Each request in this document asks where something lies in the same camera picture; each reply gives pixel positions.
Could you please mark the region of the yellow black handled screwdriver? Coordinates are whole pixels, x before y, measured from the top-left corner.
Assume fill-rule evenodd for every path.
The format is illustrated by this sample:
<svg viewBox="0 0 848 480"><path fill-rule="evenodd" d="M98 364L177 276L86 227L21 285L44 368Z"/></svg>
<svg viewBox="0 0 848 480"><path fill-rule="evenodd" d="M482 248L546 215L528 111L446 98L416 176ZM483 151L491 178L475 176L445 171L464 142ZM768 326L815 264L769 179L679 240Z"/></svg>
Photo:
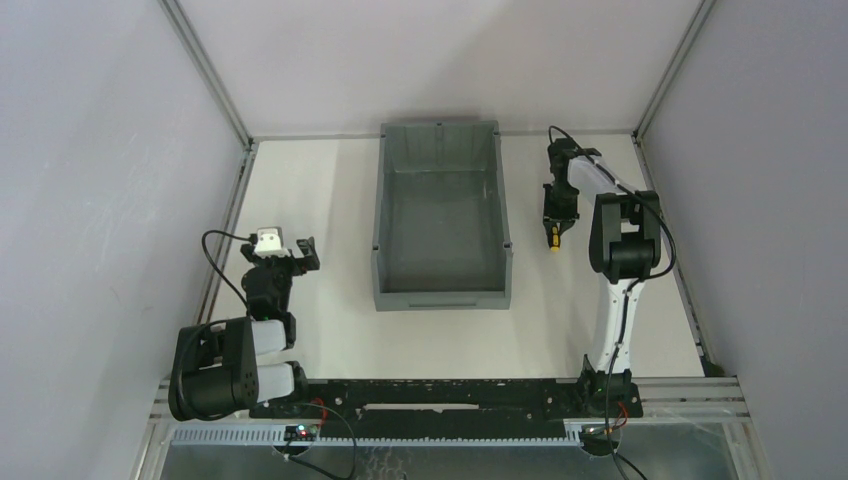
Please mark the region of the yellow black handled screwdriver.
<svg viewBox="0 0 848 480"><path fill-rule="evenodd" d="M553 252L560 250L560 234L557 226L552 226L548 229L548 245Z"/></svg>

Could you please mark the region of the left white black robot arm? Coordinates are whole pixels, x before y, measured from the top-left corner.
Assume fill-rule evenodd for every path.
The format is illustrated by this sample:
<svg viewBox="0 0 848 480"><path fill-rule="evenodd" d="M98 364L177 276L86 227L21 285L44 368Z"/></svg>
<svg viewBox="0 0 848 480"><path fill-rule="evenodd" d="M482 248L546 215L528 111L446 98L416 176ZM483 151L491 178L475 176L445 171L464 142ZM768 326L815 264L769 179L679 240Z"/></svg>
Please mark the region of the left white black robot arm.
<svg viewBox="0 0 848 480"><path fill-rule="evenodd" d="M251 235L240 248L251 265L240 280L244 316L180 330L168 391L176 420L215 421L272 400L305 399L307 379L298 362L260 362L294 347L293 281L320 268L314 238L296 245L299 256L274 229Z"/></svg>

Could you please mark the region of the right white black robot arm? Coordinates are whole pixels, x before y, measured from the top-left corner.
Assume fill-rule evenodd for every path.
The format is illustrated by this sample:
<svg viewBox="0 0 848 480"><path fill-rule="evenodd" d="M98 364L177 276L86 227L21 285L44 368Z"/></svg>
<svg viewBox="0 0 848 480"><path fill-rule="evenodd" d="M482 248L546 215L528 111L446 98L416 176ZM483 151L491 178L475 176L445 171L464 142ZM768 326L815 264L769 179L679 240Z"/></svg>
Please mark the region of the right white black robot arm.
<svg viewBox="0 0 848 480"><path fill-rule="evenodd" d="M601 416L633 396L630 341L644 284L662 256L658 197L623 183L594 148L563 142L547 149L551 182L544 184L542 225L552 251L578 218L578 200L593 207L588 241L601 292L593 343L583 358L571 406Z"/></svg>

